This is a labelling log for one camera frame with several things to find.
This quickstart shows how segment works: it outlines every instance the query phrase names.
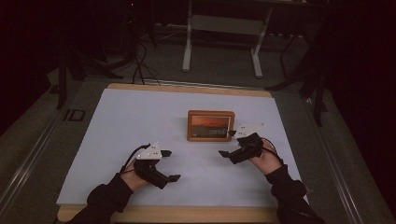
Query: forearm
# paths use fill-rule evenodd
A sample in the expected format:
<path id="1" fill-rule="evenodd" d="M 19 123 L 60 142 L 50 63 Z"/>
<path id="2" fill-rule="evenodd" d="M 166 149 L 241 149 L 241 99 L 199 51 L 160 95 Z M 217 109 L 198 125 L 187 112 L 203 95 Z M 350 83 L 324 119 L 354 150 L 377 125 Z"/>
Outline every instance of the forearm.
<path id="1" fill-rule="evenodd" d="M 67 223 L 107 223 L 114 212 L 123 211 L 133 193 L 116 174 L 107 185 L 96 187 L 88 196 L 88 205 Z"/>
<path id="2" fill-rule="evenodd" d="M 283 165 L 271 174 L 266 175 L 272 184 L 271 193 L 276 197 L 280 223 L 324 223 L 304 199 L 306 188 L 299 180 L 291 179 L 288 166 Z"/>

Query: person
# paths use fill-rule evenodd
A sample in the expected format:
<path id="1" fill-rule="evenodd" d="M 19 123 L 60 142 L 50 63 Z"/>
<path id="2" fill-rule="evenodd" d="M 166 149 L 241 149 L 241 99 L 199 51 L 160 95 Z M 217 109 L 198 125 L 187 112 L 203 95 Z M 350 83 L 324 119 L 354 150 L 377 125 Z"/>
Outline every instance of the person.
<path id="1" fill-rule="evenodd" d="M 288 165 L 276 155 L 276 149 L 263 139 L 260 157 L 249 159 L 272 184 L 271 193 L 278 201 L 276 215 L 282 224 L 319 224 L 325 221 L 318 217 L 304 199 L 307 193 L 300 180 L 293 180 Z M 147 181 L 134 172 L 131 162 L 125 172 L 117 173 L 107 185 L 96 187 L 88 196 L 87 206 L 67 224 L 107 224 L 114 212 L 121 213 L 132 194 L 147 185 Z"/>

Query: white triangular bracket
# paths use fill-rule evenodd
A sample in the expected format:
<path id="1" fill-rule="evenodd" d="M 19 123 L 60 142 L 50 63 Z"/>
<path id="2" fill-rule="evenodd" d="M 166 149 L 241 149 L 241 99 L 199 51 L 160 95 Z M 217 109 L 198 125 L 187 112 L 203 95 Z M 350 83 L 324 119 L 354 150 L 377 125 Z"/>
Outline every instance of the white triangular bracket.
<path id="1" fill-rule="evenodd" d="M 158 142 L 146 148 L 142 153 L 137 155 L 137 160 L 160 160 L 163 157 Z"/>
<path id="2" fill-rule="evenodd" d="M 240 124 L 233 137 L 242 138 L 257 132 L 265 126 L 264 123 L 243 123 Z"/>

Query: hand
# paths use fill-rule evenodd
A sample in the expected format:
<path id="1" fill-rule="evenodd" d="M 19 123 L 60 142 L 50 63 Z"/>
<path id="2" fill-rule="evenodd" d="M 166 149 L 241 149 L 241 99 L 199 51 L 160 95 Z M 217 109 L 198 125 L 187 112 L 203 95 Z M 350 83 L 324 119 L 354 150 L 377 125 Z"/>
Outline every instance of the hand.
<path id="1" fill-rule="evenodd" d="M 276 152 L 270 142 L 264 139 L 262 141 L 265 148 Z M 264 149 L 262 150 L 262 154 L 260 155 L 260 157 L 253 157 L 249 160 L 265 175 L 271 174 L 273 171 L 277 170 L 282 166 L 282 163 L 275 155 Z"/>
<path id="2" fill-rule="evenodd" d="M 121 179 L 125 181 L 128 187 L 136 192 L 148 182 L 140 178 L 134 171 L 134 161 L 132 161 L 125 169 L 124 173 L 120 175 Z"/>

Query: photo in frame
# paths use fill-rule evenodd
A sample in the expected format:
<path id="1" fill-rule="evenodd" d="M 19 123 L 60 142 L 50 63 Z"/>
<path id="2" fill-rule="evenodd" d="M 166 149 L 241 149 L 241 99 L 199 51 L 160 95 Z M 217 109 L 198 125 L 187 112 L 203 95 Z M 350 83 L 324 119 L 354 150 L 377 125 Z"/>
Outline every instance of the photo in frame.
<path id="1" fill-rule="evenodd" d="M 233 130 L 232 111 L 190 110 L 187 140 L 193 142 L 229 142 Z"/>

